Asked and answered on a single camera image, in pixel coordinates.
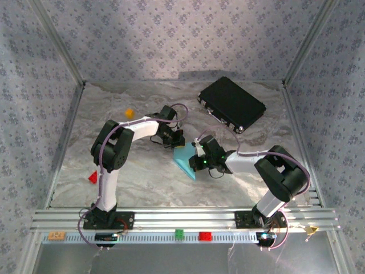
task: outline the light blue triangular block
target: light blue triangular block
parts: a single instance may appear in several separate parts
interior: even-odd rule
[[[195,172],[189,165],[189,159],[194,156],[195,148],[191,143],[185,147],[176,147],[173,150],[173,160],[191,179],[196,180]]]

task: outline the yellow object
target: yellow object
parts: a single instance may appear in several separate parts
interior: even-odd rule
[[[318,230],[318,227],[305,227],[304,230],[307,232],[308,236],[312,236],[313,234],[316,233],[316,231]]]
[[[50,241],[63,241],[66,238],[65,231],[51,231],[48,234],[48,239]]]
[[[127,109],[124,113],[125,117],[127,117],[128,119],[132,119],[135,116],[135,112],[132,109]]]

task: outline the metal frame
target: metal frame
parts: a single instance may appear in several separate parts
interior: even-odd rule
[[[72,111],[71,111],[71,115],[70,115],[70,124],[68,125],[66,136],[64,137],[64,143],[62,145],[60,156],[59,156],[57,164],[56,164],[56,169],[55,169],[55,172],[54,172],[53,177],[52,177],[52,182],[51,182],[51,185],[50,185],[50,188],[49,188],[49,191],[48,191],[48,195],[47,195],[47,199],[46,199],[46,202],[44,204],[43,209],[49,209],[51,207],[52,197],[53,197],[53,194],[54,194],[54,188],[55,188],[56,183],[58,181],[59,173],[61,171],[61,166],[62,166],[62,163],[63,163],[64,156],[66,154],[66,149],[67,149],[68,143],[70,141],[72,128],[74,127],[76,114],[77,114],[77,111],[78,111],[78,108],[79,108],[80,100],[81,100],[82,93],[83,93],[84,89],[85,89],[85,84],[83,84],[82,86],[78,86],[76,88],[76,95],[75,95],[75,97],[74,97],[74,99],[72,100],[72,103],[71,103]]]
[[[74,232],[81,208],[38,210],[33,215],[30,231],[52,230]],[[188,232],[209,231],[254,231],[264,229],[236,229],[235,211],[250,211],[251,208],[232,207],[169,207],[169,208],[119,208],[118,212],[135,213],[133,231],[171,232],[184,229]],[[305,227],[318,227],[319,231],[340,228],[333,208],[295,207],[285,208],[289,220],[289,232],[304,232]]]
[[[296,144],[299,148],[303,165],[308,169],[312,178],[312,187],[309,190],[312,207],[286,208],[286,214],[291,225],[289,232],[304,232],[308,226],[319,227],[319,231],[327,231],[327,236],[331,244],[332,252],[340,273],[353,273],[354,265],[349,256],[349,252],[340,230],[335,210],[325,207],[325,201],[318,184],[318,178],[315,171],[311,168],[309,153],[303,141],[303,135],[298,125],[298,118],[292,108],[290,95],[285,88],[281,89],[284,103],[288,109],[290,123],[292,125]],[[80,96],[75,103],[74,113],[72,114],[72,124],[76,117],[76,110],[81,98]],[[28,273],[29,269],[34,267],[39,246],[42,243],[44,233],[50,231],[67,231],[75,233],[77,221],[79,220],[79,211],[81,208],[51,208],[51,198],[54,193],[55,183],[57,181],[59,170],[66,152],[67,144],[70,139],[72,126],[67,133],[66,142],[63,147],[60,165],[52,181],[51,191],[48,195],[45,209],[36,211],[31,226],[30,241],[27,252],[22,257],[22,269]],[[141,233],[159,233],[172,232],[177,228],[182,228],[187,232],[198,232],[209,230],[212,232],[249,232],[263,231],[254,229],[236,229],[234,222],[234,211],[250,210],[250,208],[119,208],[118,211],[134,211],[135,230],[133,232]]]
[[[79,211],[81,208],[62,208],[38,210],[33,217],[33,223],[30,229],[28,242],[25,245],[25,252],[21,258],[19,273],[30,273],[34,269],[35,262],[41,244],[51,244],[47,240],[50,231],[66,231],[70,238],[66,243],[79,243],[80,239],[76,236],[76,226],[79,220]],[[123,208],[118,211],[135,212],[134,230],[130,232],[136,236],[136,240],[131,238],[132,243],[172,243],[171,238],[160,240],[159,238],[141,240],[138,236],[149,235],[152,237],[166,235],[175,229],[184,229],[190,243],[197,242],[196,232],[210,231],[216,236],[217,243],[220,241],[234,243],[239,242],[239,236],[251,235],[253,232],[262,232],[262,229],[236,229],[234,221],[235,211],[250,210],[250,208],[233,208],[233,207],[182,207],[182,208]],[[336,233],[340,229],[336,212],[333,208],[285,208],[286,216],[289,220],[289,232],[304,232],[308,226],[318,227],[319,231],[329,231]],[[97,231],[84,231],[89,239]],[[241,240],[242,243],[256,243],[255,239]]]
[[[285,75],[285,87],[292,84],[295,76],[301,69],[305,59],[311,51],[313,44],[317,40],[318,36],[321,34],[323,27],[325,26],[328,18],[332,14],[332,11],[335,9],[335,7],[337,7],[338,3],[339,0],[325,0],[322,3],[313,21],[312,26],[304,37],[303,42]]]
[[[311,184],[316,189],[318,194],[318,199],[323,208],[326,208],[326,202],[323,197],[321,188],[319,187],[319,181],[317,173],[312,168],[313,164],[311,161],[310,154],[308,152],[307,146],[304,143],[304,134],[299,126],[299,119],[292,108],[292,101],[287,88],[282,89],[283,98],[288,109],[289,118],[291,121],[292,129],[294,130],[295,142],[299,147],[301,157],[303,160],[303,165],[307,168],[311,175]],[[355,264],[350,255],[350,249],[344,239],[344,234],[342,231],[330,231],[327,232],[328,240],[330,241],[333,255],[337,264],[337,268],[340,273],[356,273]]]

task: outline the red block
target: red block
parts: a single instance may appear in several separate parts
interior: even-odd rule
[[[91,176],[89,177],[89,181],[93,184],[96,184],[98,181],[98,173],[95,171]]]
[[[199,232],[199,241],[212,241],[213,235],[211,232]]]

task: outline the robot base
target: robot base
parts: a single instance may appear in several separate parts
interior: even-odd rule
[[[260,226],[257,224],[254,218],[254,213],[252,210],[247,211],[236,211],[234,213],[234,218],[236,221],[237,229],[247,229],[247,228],[286,228],[287,224],[285,222],[285,217],[283,213],[277,211],[271,218],[265,220],[265,225]]]
[[[109,212],[96,207],[85,216],[83,228],[85,230],[130,230],[133,229],[134,219],[134,212],[117,212],[116,205]]]

